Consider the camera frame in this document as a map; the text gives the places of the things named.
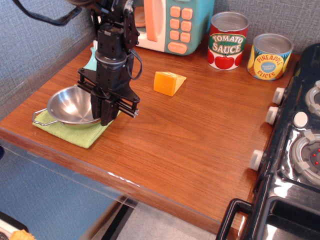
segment pineapple slices can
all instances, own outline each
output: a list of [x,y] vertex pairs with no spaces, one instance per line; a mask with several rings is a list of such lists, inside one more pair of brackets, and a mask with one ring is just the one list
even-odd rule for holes
[[286,71],[294,44],[285,36],[264,33],[253,39],[248,72],[257,79],[272,81]]

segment stove knob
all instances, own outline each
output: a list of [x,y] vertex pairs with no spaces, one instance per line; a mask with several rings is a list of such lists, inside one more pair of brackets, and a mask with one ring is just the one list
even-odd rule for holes
[[308,123],[308,115],[303,112],[297,112],[293,117],[293,125],[296,126],[298,129],[303,128]]
[[284,93],[285,93],[285,88],[283,87],[277,87],[276,90],[275,90],[275,93],[273,95],[273,100],[272,102],[274,104],[277,104],[277,105],[280,105],[281,104],[281,100],[284,96]]
[[263,155],[264,155],[263,151],[254,150],[251,156],[249,167],[255,171],[258,171]]
[[279,110],[279,108],[277,106],[269,107],[268,113],[265,118],[265,121],[268,124],[273,125],[275,123],[278,110]]

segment pink button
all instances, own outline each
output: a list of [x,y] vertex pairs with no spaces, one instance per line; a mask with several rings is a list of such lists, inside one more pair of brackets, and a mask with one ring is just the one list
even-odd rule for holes
[[186,51],[188,50],[188,47],[184,43],[172,41],[168,44],[168,49],[171,52],[174,52],[177,54],[185,54]]
[[188,32],[182,32],[180,40],[181,40],[181,42],[189,43],[191,40],[191,34]]
[[172,6],[170,8],[170,15],[173,18],[179,18],[180,17],[181,8],[179,6]]
[[192,28],[192,22],[190,21],[182,21],[181,22],[181,30],[184,32],[190,32]]
[[185,19],[185,20],[190,20],[192,19],[192,16],[193,16],[193,10],[192,8],[184,8],[182,9],[182,18]]
[[180,37],[180,32],[176,30],[171,30],[170,31],[170,39],[172,40],[179,40]]
[[170,19],[170,28],[179,29],[180,28],[180,21],[178,19]]

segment toy microwave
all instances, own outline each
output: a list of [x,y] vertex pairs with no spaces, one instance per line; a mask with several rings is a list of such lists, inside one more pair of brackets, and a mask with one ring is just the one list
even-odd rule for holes
[[211,25],[215,0],[134,0],[138,47],[189,55]]

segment microwave door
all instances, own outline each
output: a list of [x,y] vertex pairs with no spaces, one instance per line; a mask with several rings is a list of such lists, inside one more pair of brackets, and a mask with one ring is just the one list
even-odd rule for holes
[[135,10],[136,26],[140,32],[139,47],[165,51],[166,43],[166,0],[144,0],[143,7]]

